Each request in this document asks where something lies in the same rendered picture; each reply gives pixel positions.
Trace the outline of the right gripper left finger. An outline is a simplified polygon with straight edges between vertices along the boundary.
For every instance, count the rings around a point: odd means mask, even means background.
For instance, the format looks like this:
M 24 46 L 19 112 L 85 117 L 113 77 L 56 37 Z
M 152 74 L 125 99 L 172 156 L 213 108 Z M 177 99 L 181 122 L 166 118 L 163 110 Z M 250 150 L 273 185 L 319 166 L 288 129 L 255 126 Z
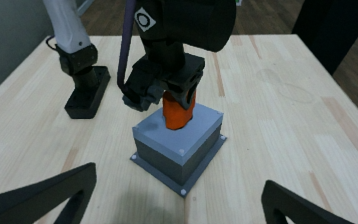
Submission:
M 96 183 L 96 164 L 89 162 L 0 193 L 0 224 L 34 224 L 67 199 L 53 224 L 80 224 Z

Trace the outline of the orange-red peg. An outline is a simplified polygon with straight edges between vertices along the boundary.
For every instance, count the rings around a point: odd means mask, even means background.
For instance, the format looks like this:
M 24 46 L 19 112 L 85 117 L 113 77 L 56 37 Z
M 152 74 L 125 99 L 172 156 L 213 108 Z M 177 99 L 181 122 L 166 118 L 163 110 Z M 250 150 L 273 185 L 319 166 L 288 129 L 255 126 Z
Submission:
M 171 95 L 171 92 L 165 91 L 162 95 L 163 116 L 166 117 L 166 128 L 178 129 L 186 125 L 190 120 L 195 107 L 196 90 L 192 99 L 191 106 L 185 110 Z

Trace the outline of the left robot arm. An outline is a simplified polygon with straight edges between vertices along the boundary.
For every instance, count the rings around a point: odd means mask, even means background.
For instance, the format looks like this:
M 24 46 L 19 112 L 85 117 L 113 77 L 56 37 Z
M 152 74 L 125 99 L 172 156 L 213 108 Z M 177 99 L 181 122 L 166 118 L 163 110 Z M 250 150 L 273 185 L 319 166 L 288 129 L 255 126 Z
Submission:
M 75 83 L 64 109 L 66 112 L 89 112 L 108 67 L 92 66 L 98 61 L 98 50 L 84 29 L 75 0 L 43 2 L 54 28 L 57 42 L 54 46 L 61 70 Z M 171 39 L 214 53 L 227 44 L 235 19 L 235 0 L 137 0 L 134 17 L 143 39 L 150 42 Z M 159 86 L 160 82 L 155 78 L 146 97 L 138 95 L 138 103 L 125 95 L 122 100 L 131 109 L 147 111 L 151 103 L 159 104 L 164 93 Z

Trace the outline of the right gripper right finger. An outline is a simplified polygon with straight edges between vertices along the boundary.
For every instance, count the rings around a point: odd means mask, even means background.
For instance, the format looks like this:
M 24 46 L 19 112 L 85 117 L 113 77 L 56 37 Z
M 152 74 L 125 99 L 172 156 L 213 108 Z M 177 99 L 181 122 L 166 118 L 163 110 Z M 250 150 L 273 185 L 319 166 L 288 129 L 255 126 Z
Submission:
M 261 195 L 266 224 L 355 224 L 267 179 Z

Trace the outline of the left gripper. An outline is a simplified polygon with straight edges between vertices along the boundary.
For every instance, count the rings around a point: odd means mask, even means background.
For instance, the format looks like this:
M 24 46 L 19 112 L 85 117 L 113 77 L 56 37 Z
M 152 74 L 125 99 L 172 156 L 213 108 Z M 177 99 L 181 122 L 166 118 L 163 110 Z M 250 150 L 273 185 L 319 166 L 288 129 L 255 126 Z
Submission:
M 159 87 L 171 92 L 175 100 L 188 110 L 203 76 L 205 58 L 185 53 L 183 43 L 171 39 L 150 42 L 141 38 L 141 41 L 146 54 L 133 64 L 125 85 L 137 95 L 146 97 L 156 78 L 160 82 Z

